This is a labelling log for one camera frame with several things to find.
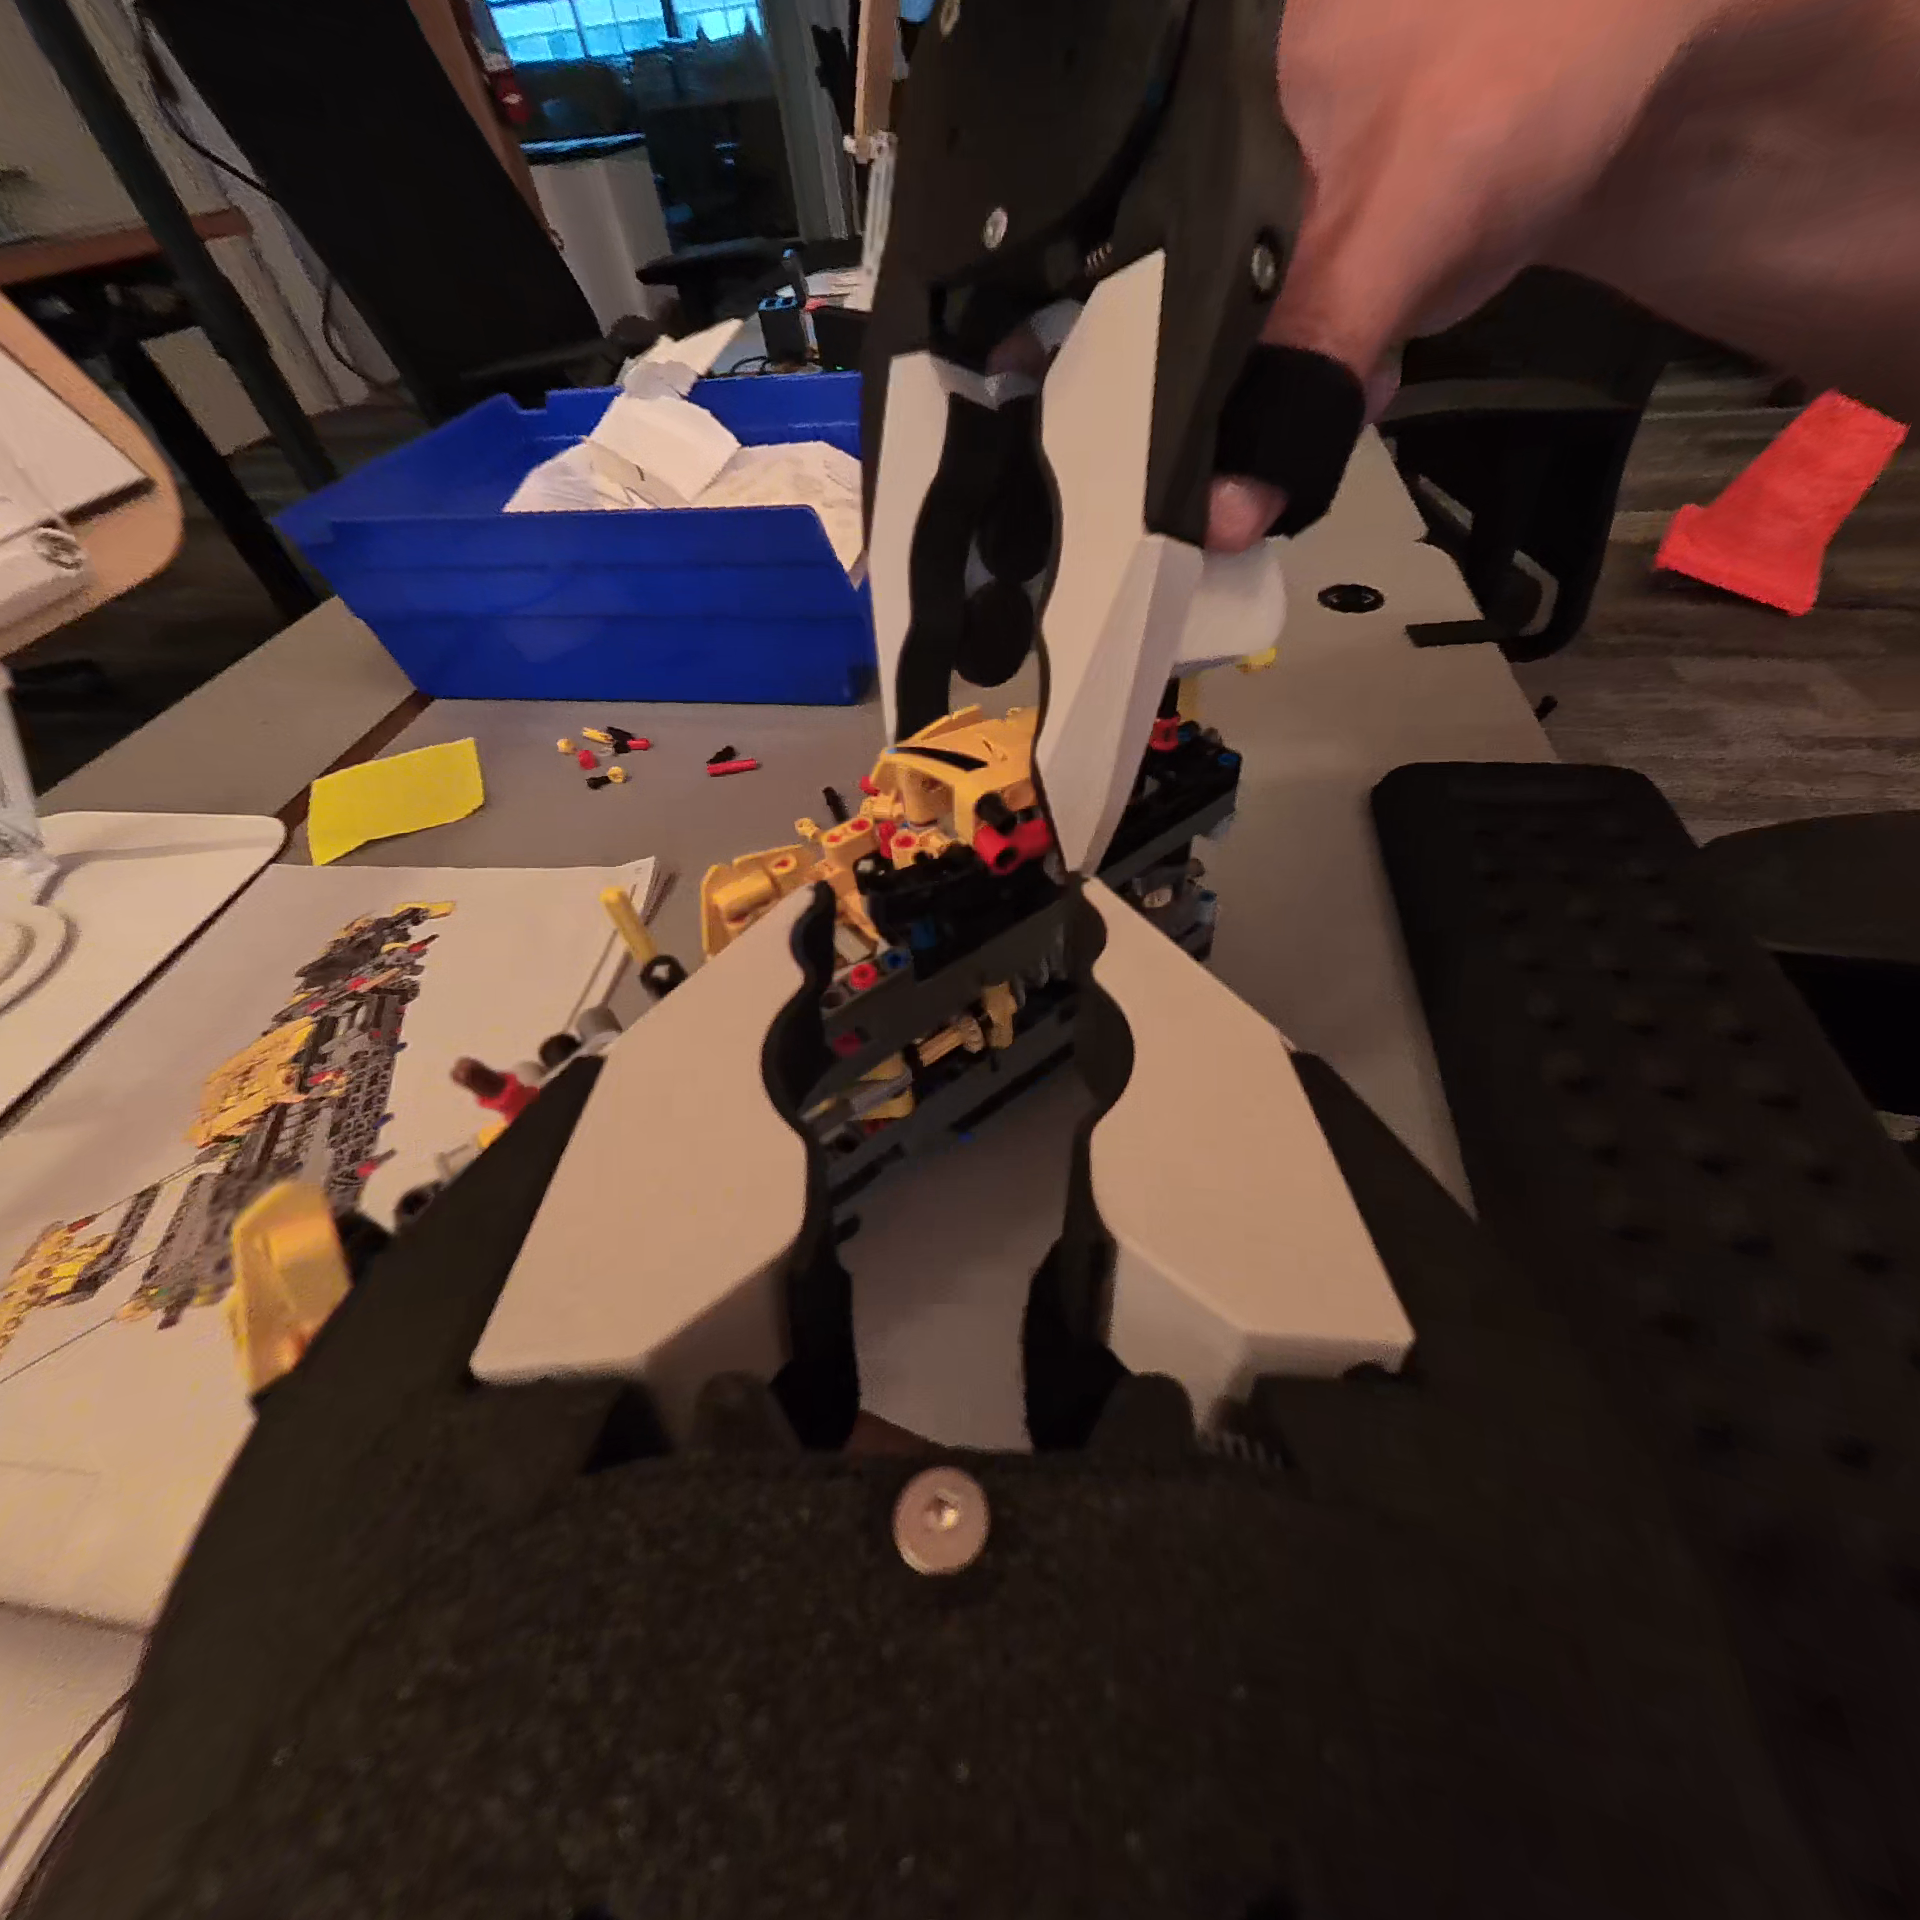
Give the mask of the open instruction booklet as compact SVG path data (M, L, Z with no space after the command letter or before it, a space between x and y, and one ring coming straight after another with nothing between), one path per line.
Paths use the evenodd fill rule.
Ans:
M0 1586L151 1627L256 1425L230 1233L279 1181L401 1233L629 968L665 870L262 870L6 1129Z

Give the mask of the yellow sticky note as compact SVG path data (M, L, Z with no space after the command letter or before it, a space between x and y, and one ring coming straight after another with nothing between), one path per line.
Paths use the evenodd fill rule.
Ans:
M361 846L441 829L484 805L473 738L372 759L307 786L307 858L331 865Z

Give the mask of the orange traffic cone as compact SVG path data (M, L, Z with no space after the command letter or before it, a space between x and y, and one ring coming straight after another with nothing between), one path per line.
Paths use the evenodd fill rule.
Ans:
M1841 390L1812 397L1710 505L1672 515L1659 576L1809 615L1828 549L1898 456L1912 423Z

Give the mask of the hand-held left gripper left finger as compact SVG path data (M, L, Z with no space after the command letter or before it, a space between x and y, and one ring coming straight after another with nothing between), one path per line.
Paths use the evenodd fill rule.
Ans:
M848 1274L803 1125L828 1072L836 893L787 893L601 1058L473 1345L478 1382L626 1378L688 1434L708 1378L762 1378L803 1448L860 1411Z

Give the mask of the yellow curved brick fender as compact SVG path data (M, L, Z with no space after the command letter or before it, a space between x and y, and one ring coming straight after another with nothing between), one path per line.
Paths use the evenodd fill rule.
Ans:
M985 824L1037 809L1037 709L952 709L925 731L886 749L866 776L871 809L887 809L905 829L941 829L960 846Z

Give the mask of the tiny red yellow brick pins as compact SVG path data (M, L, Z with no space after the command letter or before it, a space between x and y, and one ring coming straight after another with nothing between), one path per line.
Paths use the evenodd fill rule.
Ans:
M665 749L650 731L606 725L606 727L563 731L554 750L577 766L584 792L609 792L635 782L629 760L661 759ZM699 760L708 782L748 776L755 766L762 760L737 749L719 749Z

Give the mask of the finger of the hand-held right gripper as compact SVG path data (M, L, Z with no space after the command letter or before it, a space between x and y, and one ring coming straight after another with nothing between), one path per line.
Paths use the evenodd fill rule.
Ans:
M985 485L984 374L931 351L892 356L871 490L871 610L887 743L949 714Z
M1100 875L1177 661L1200 552L1147 529L1164 247L1108 272L1041 397L1053 555L1041 601L1043 699L1031 770L1073 875Z

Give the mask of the blue storage bin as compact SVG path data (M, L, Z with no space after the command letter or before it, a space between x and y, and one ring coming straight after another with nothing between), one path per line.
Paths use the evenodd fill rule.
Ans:
M871 593L809 509L508 515L606 405L484 397L275 533L429 699L860 703Z

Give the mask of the black perforated office chair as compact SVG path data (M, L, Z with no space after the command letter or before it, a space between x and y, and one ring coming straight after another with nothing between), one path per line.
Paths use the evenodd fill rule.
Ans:
M1376 858L1477 1216L1659 1461L1841 1913L1917 1913L1917 1174L1665 797L1409 760Z

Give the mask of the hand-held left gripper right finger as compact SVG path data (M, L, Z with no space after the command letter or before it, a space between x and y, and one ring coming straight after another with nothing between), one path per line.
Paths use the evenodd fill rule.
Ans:
M1262 1378L1398 1373L1411 1321L1288 1041L1100 879L1064 957L1087 1114L1019 1315L1028 1442L1084 1448L1147 1373L1196 1425Z

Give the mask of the yellow black brick car model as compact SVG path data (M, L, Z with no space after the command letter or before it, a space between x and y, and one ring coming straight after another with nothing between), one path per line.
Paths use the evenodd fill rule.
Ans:
M1194 957L1210 952L1217 898L1200 886L1194 842L1230 820L1242 750L1217 727L1164 714L1147 731L1131 797L1118 815L1102 886L1159 925ZM825 1092L805 1105L805 1129L825 1152L828 1200L844 1212L886 1168L925 1152L941 1131L966 1131L1069 1047L1073 987L1062 926L1062 848L1041 805L985 824L960 846L941 829L905 829L887 809L848 805L825 786L828 820L794 820L789 846L748 848L699 886L701 957L719 957L805 886L836 891L836 960L821 995L836 1067ZM535 1021L528 1067L451 1067L478 1105L484 1129L429 1158L401 1189L397 1219L427 1212L533 1092L577 1056L621 1034L609 1013L616 973L644 992L672 992L684 968L667 952L635 960L644 942L640 904L609 925L596 968L566 1014ZM407 1047L427 1056L427 960L441 957L456 904L401 898L340 925L301 957L287 995L230 1067L206 1080L197 1145L219 1146L219 1178L314 1181L350 1212L389 1146L397 1067Z

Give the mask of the crumpled white paper bags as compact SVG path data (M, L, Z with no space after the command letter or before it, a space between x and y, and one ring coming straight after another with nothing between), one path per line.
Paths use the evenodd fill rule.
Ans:
M809 509L860 587L860 460L828 438L740 445L688 397L737 334L733 319L629 356L593 433L528 467L501 515Z

